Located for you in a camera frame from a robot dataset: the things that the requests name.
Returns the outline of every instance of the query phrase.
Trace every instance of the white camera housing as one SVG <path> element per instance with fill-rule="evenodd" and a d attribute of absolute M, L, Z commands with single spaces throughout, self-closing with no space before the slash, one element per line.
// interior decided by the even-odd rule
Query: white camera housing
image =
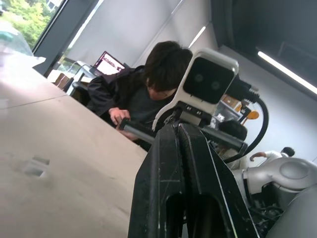
<path fill-rule="evenodd" d="M 162 115 L 175 108 L 179 102 L 185 104 L 190 110 L 195 108 L 196 112 L 195 114 L 185 110 L 182 120 L 199 124 L 201 121 L 199 116 L 202 112 L 213 115 L 218 102 L 238 71 L 239 64 L 234 59 L 208 48 L 197 51 L 189 63 L 173 100 L 156 115 L 152 130 L 156 129 Z"/>

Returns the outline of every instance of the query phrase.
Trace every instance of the young man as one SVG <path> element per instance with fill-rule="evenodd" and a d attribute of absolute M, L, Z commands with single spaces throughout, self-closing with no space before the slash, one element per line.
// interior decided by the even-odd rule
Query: young man
<path fill-rule="evenodd" d="M 244 141 L 247 138 L 247 134 L 248 134 L 248 130 L 236 120 L 228 120 L 228 121 L 219 123 L 218 130 L 225 132 L 229 135 L 232 135 L 242 141 Z M 215 151 L 223 160 L 231 158 L 232 156 L 235 156 L 238 153 L 236 150 L 227 148 L 226 146 L 221 144 L 217 146 Z M 246 169 L 247 167 L 246 157 L 243 156 L 239 160 L 230 162 L 227 164 L 227 166 L 231 170 Z"/>
<path fill-rule="evenodd" d="M 267 158 L 266 161 L 260 164 L 260 165 L 263 165 L 265 163 L 271 162 L 273 160 L 276 160 L 282 157 L 292 157 L 294 155 L 295 155 L 295 151 L 291 147 L 285 147 L 284 149 L 282 149 L 281 152 L 277 152 L 273 150 L 267 151 L 267 152 L 257 152 L 250 157 L 250 160 L 254 161 L 255 157 L 266 157 Z"/>
<path fill-rule="evenodd" d="M 144 66 L 93 79 L 88 85 L 91 101 L 87 107 L 114 127 L 124 118 L 151 127 L 156 114 L 173 99 L 192 56 L 177 42 L 157 43 Z"/>

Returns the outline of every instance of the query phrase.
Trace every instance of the table surface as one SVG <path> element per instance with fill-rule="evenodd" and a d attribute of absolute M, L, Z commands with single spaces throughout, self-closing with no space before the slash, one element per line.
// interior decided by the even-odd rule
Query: table surface
<path fill-rule="evenodd" d="M 145 156 L 33 69 L 0 67 L 0 237 L 126 238 Z"/>

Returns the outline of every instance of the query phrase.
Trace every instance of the ceiling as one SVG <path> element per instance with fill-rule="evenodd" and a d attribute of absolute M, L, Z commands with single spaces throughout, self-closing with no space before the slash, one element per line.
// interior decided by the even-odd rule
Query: ceiling
<path fill-rule="evenodd" d="M 211 0 L 219 46 L 234 49 L 315 99 L 257 54 L 264 52 L 317 87 L 316 10 L 316 0 Z"/>

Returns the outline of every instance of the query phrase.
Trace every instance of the fluorescent light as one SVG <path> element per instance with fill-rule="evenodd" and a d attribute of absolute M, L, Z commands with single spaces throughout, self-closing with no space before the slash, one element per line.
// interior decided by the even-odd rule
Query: fluorescent light
<path fill-rule="evenodd" d="M 178 5 L 174 8 L 174 10 L 172 11 L 171 15 L 174 15 L 174 13 L 178 10 L 178 7 L 182 4 L 184 0 L 180 0 Z"/>
<path fill-rule="evenodd" d="M 294 79 L 298 83 L 302 84 L 304 87 L 308 88 L 309 90 L 311 90 L 312 92 L 317 94 L 317 88 L 314 87 L 313 85 L 311 85 L 309 82 L 307 82 L 304 79 L 302 79 L 300 76 L 294 74 L 292 71 L 290 71 L 289 69 L 287 69 L 286 67 L 284 67 L 280 63 L 276 62 L 271 57 L 267 56 L 266 54 L 264 54 L 261 51 L 258 52 L 258 55 L 261 58 L 263 58 L 264 60 L 266 60 L 267 62 L 269 62 L 270 64 L 272 64 L 273 66 L 275 66 L 276 68 L 278 68 L 279 70 L 281 70 L 283 73 L 285 73 L 288 76 L 290 76 L 292 79 Z"/>
<path fill-rule="evenodd" d="M 206 26 L 204 26 L 197 34 L 197 36 L 195 36 L 195 38 L 193 39 L 192 43 L 190 43 L 189 48 L 195 43 L 195 41 L 197 41 L 197 39 L 200 37 L 200 35 L 204 32 L 204 30 L 206 29 Z"/>

